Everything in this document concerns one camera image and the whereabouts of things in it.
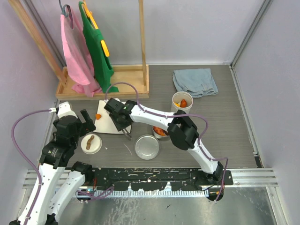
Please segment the round metal tin lid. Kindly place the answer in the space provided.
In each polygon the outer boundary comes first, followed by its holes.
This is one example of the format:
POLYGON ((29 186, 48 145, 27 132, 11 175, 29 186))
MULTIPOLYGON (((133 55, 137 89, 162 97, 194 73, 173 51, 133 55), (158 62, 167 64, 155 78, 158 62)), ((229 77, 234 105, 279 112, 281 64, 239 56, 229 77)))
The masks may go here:
POLYGON ((158 139, 152 135, 142 135, 137 138, 134 144, 136 155, 143 160, 152 160, 156 158, 160 152, 160 143, 158 139))

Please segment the round metal tin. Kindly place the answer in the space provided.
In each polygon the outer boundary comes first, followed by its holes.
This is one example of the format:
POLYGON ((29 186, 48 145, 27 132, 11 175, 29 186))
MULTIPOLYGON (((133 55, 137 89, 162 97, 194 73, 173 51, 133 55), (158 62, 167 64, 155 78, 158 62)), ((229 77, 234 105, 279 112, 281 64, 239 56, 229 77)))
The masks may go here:
POLYGON ((165 131, 165 134, 166 134, 166 136, 159 136, 159 135, 157 135, 155 132, 154 132, 154 130, 153 130, 153 128, 152 128, 152 133, 153 133, 153 135, 157 138, 157 139, 160 139, 160 140, 168 140, 170 137, 169 137, 169 134, 165 131))

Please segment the orange fried chicken piece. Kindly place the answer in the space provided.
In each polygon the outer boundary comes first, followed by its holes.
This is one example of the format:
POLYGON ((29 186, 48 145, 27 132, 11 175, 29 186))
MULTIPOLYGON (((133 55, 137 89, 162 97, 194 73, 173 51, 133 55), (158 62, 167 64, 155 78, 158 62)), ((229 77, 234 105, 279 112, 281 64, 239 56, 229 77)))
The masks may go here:
POLYGON ((159 136, 166 136, 165 131, 159 127, 152 127, 154 132, 159 136))

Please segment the white cylindrical container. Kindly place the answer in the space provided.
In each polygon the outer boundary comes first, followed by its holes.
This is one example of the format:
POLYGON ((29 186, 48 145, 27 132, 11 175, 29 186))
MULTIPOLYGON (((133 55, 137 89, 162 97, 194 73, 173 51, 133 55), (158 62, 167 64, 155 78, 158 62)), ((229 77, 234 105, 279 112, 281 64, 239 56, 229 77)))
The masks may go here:
POLYGON ((183 110, 186 114, 189 114, 194 100, 190 94, 184 91, 176 92, 171 100, 171 112, 177 112, 178 110, 183 110), (177 107, 174 103, 180 103, 181 100, 186 100, 187 106, 185 108, 177 107))

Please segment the blue cloth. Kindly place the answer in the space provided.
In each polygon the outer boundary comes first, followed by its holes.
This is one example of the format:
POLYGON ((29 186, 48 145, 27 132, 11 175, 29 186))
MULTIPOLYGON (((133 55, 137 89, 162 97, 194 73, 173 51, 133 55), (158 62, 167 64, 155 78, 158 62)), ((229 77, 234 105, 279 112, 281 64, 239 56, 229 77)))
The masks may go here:
POLYGON ((218 88, 209 68, 174 70, 172 79, 176 90, 193 98, 218 94, 218 88))

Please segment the metal tongs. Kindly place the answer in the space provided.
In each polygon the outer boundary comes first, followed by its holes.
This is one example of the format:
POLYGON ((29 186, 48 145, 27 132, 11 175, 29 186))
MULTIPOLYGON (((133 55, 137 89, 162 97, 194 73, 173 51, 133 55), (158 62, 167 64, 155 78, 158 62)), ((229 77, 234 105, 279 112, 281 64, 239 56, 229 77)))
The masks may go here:
POLYGON ((131 134, 127 131, 127 129, 125 128, 125 129, 122 129, 122 132, 123 132, 123 134, 125 135, 125 137, 128 139, 128 140, 132 140, 132 136, 131 136, 131 134))

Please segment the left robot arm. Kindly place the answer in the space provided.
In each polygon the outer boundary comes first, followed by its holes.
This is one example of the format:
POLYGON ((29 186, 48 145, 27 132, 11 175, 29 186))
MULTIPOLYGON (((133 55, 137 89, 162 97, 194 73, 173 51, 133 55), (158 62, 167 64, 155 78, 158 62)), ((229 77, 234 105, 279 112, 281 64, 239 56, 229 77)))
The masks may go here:
POLYGON ((33 167, 37 173, 36 183, 21 215, 10 222, 12 225, 58 224, 79 187, 88 186, 94 180, 91 165, 75 162, 61 188, 56 190, 69 159, 78 147, 79 138, 96 127, 85 109, 81 110, 85 122, 81 122, 69 102, 50 108, 48 112, 57 114, 58 119, 53 122, 57 130, 53 133, 53 139, 42 149, 39 167, 33 167))

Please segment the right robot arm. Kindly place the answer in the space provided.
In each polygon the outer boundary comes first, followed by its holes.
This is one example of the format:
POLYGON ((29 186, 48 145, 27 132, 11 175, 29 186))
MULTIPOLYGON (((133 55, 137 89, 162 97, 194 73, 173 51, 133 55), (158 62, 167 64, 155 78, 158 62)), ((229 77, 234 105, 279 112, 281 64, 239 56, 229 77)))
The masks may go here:
POLYGON ((208 129, 208 121, 201 115, 187 114, 183 110, 163 112, 148 108, 139 101, 125 103, 111 98, 105 101, 108 112, 118 131, 123 131, 133 123, 143 123, 166 131, 172 144, 189 152, 205 173, 208 183, 215 185, 221 181, 224 166, 220 159, 214 158, 202 142, 208 129))

